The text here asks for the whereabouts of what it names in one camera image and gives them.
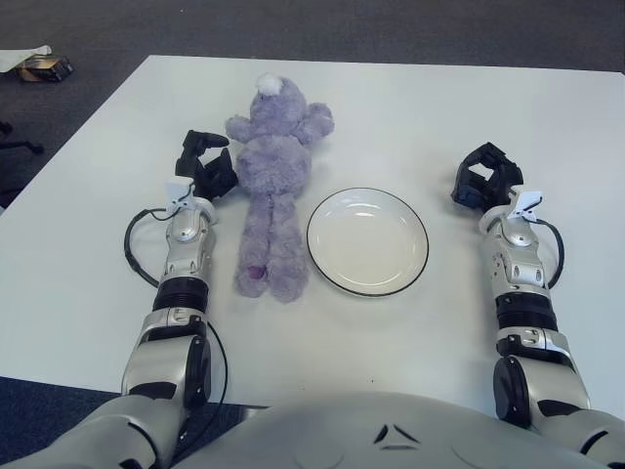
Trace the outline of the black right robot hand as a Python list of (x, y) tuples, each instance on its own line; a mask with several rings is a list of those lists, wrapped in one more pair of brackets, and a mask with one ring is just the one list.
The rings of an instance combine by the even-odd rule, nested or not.
[(460, 205), (485, 213), (495, 206), (509, 204), (509, 190), (522, 184), (518, 165), (504, 151), (487, 142), (460, 163), (450, 196)]

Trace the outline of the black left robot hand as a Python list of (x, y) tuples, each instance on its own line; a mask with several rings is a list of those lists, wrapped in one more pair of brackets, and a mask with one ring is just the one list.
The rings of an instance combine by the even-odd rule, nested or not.
[[(193, 195), (209, 201), (226, 195), (238, 185), (233, 170), (227, 137), (189, 130), (183, 142), (183, 152), (176, 161), (175, 175), (192, 178)], [(208, 163), (200, 157), (208, 149), (221, 149), (221, 153)]]

